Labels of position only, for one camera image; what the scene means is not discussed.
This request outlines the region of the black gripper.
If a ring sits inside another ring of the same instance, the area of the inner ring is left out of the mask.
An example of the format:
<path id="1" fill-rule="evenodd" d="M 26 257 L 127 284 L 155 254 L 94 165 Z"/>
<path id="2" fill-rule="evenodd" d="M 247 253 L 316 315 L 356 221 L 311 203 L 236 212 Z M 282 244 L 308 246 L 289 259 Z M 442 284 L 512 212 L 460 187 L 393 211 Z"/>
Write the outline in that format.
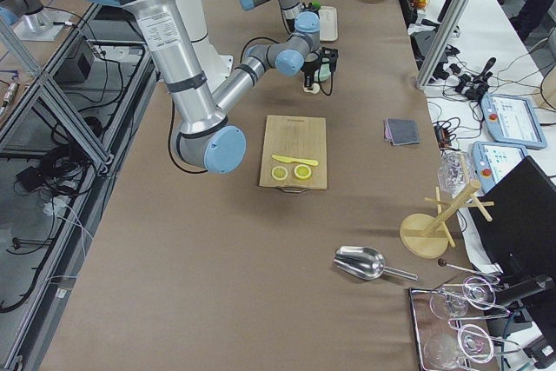
<path id="1" fill-rule="evenodd" d="M 303 88 L 314 90 L 314 73 L 321 66 L 321 57 L 319 53 L 309 53 L 305 59 L 301 70 L 304 74 Z"/>

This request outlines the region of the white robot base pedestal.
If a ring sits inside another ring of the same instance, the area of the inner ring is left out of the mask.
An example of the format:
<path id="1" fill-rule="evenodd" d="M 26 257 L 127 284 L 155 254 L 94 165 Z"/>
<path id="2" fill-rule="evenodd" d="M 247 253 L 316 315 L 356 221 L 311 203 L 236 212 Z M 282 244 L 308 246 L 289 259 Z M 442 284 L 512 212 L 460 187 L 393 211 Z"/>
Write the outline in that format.
<path id="1" fill-rule="evenodd" d="M 230 75 L 233 57 L 220 55 L 209 40 L 202 0 L 175 0 L 212 93 Z"/>

